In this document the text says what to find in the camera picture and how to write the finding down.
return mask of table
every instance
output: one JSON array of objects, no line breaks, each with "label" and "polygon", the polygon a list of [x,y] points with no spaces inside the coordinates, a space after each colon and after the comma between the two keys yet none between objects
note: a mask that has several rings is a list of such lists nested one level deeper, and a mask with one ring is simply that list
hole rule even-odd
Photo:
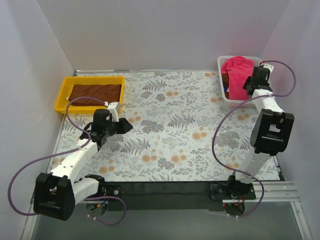
[{"label": "table", "polygon": [[[78,76],[124,76],[121,118],[133,130],[107,139],[78,178],[97,174],[106,181],[221,181],[232,173],[220,166],[211,151],[214,131],[230,110],[223,102],[216,72],[157,71],[79,74]],[[223,124],[215,149],[221,161],[238,168],[250,146],[258,112],[237,109]],[[92,115],[71,115],[84,127]],[[81,132],[66,119],[57,152],[75,148]],[[58,156],[48,171],[66,156]],[[257,177],[279,180],[274,160],[268,160]]]}]

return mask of red cloth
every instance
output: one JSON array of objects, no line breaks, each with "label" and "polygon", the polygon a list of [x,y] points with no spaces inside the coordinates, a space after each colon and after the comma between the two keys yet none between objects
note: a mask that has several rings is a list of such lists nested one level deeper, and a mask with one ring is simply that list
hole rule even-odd
[{"label": "red cloth", "polygon": [[247,78],[252,76],[254,65],[254,61],[243,56],[232,57],[223,64],[221,73],[229,76],[230,100],[247,100],[249,98],[243,86]]}]

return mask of brown cloth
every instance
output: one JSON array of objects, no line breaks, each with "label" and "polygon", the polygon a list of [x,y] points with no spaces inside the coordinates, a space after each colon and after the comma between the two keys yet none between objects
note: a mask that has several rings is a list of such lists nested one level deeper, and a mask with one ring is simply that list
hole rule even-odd
[{"label": "brown cloth", "polygon": [[[92,97],[104,102],[112,103],[120,101],[121,84],[118,85],[80,85],[75,84],[69,101],[79,97]],[[102,106],[103,104],[88,98],[73,102],[73,106]]]}]

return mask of gray wall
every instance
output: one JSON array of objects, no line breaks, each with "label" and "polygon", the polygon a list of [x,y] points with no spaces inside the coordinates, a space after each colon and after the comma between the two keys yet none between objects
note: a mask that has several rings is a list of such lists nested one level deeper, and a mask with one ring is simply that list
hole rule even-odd
[{"label": "gray wall", "polygon": [[[313,239],[320,239],[319,43],[319,1],[291,0],[262,52],[265,60],[287,62],[297,76],[292,95],[278,99],[281,108],[295,116],[288,147],[278,157],[285,177],[297,185]],[[284,93],[292,85],[292,76],[285,68],[276,67],[273,87]]]},{"label": "gray wall", "polygon": [[[0,238],[20,239],[26,218],[9,206],[7,187],[24,164],[52,153],[61,122],[54,103],[73,69],[36,0],[0,0]],[[21,173],[13,200],[28,211],[36,176],[48,162]]]},{"label": "gray wall", "polygon": [[213,69],[259,56],[290,0],[38,0],[77,70]]}]

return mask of fern pattern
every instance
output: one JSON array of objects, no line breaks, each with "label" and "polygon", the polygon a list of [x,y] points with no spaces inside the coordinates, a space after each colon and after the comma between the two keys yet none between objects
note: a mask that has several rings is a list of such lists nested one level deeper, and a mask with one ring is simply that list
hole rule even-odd
[{"label": "fern pattern", "polygon": [[[125,77],[125,89],[119,117],[126,118],[133,130],[108,137],[78,178],[87,174],[103,176],[109,182],[228,178],[231,172],[220,166],[212,154],[212,136],[230,110],[222,101],[216,72],[126,72],[121,75]],[[93,121],[92,114],[70,117],[81,128]],[[237,109],[222,125],[214,149],[224,164],[238,168],[245,159],[257,117],[254,109]],[[66,119],[57,152],[75,148],[80,135],[81,131]],[[65,157],[52,159],[48,171]],[[269,160],[257,177],[278,180],[274,162]]]}]

